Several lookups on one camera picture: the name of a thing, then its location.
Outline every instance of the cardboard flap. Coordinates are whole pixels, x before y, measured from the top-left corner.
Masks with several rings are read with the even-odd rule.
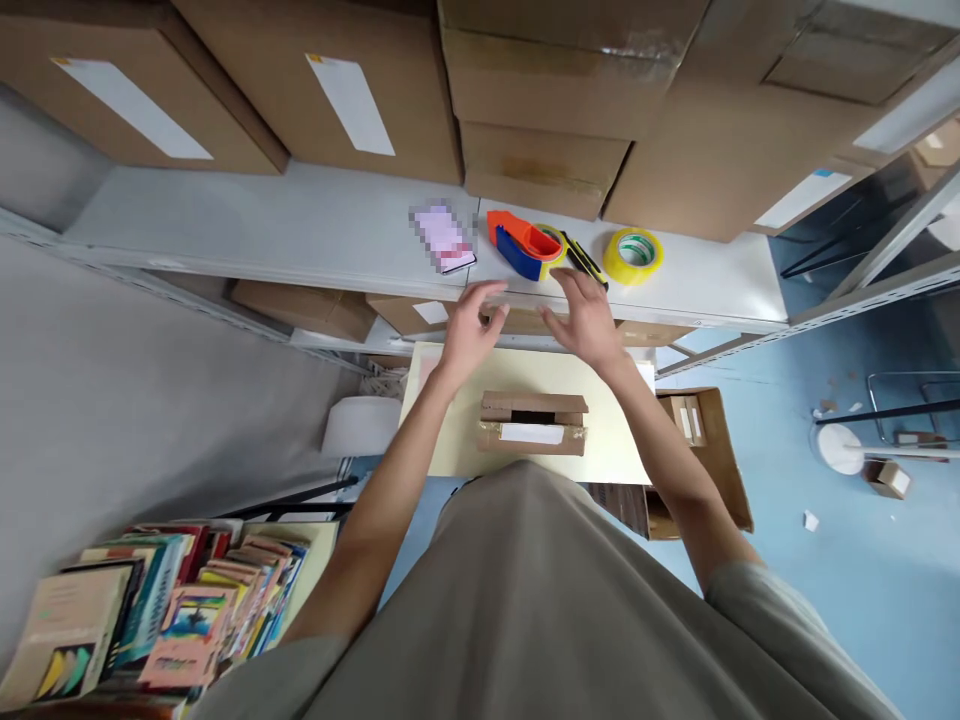
[[[526,412],[585,413],[589,412],[583,395],[549,393],[498,392],[488,390],[480,401],[481,416],[486,410],[520,410]]]

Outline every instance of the packing tape on box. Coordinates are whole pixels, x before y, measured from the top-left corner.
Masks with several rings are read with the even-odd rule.
[[[653,233],[624,228],[603,253],[603,269],[621,285],[640,285],[663,264],[663,247]]]

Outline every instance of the paper scrap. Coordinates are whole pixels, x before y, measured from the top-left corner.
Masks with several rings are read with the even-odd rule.
[[[213,160],[213,155],[167,115],[150,96],[105,60],[51,58],[53,63],[83,85],[167,157]]]
[[[439,325],[440,323],[445,323],[450,316],[447,315],[447,309],[443,306],[443,303],[433,300],[427,303],[418,303],[413,306],[413,309],[416,310],[420,317],[422,317],[428,325]]]
[[[510,442],[534,442],[541,445],[559,445],[563,442],[563,425],[527,425],[503,423],[500,439]]]
[[[820,519],[809,510],[803,511],[803,529],[816,532],[820,527]]]
[[[362,152],[396,155],[363,68],[349,60],[305,55],[353,146]]]

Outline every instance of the smartphone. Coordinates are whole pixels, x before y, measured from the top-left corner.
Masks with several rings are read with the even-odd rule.
[[[449,275],[477,264],[473,245],[446,201],[429,201],[410,209],[410,222],[441,275]]]

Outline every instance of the concrete floor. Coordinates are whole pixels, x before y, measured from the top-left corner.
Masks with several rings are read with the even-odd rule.
[[[788,304],[809,306],[825,287],[798,279],[784,292]],[[957,465],[904,463],[915,483],[905,501],[892,500],[822,464],[810,433],[811,410],[821,399],[834,400],[842,411],[855,402],[866,405],[864,378],[871,372],[951,367],[937,333],[925,301],[906,301],[660,383],[721,389],[756,521],[750,540],[811,600],[903,714],[925,720],[954,718],[960,707]],[[706,335],[691,336],[689,344],[706,346]],[[664,355],[661,361],[673,359]],[[890,406],[918,398],[909,383],[885,394]],[[872,422],[851,427],[864,442],[876,442]],[[461,483],[428,480],[385,599],[427,547],[443,503]],[[803,529],[805,510],[820,519],[816,533]],[[680,543],[633,537],[696,589]]]

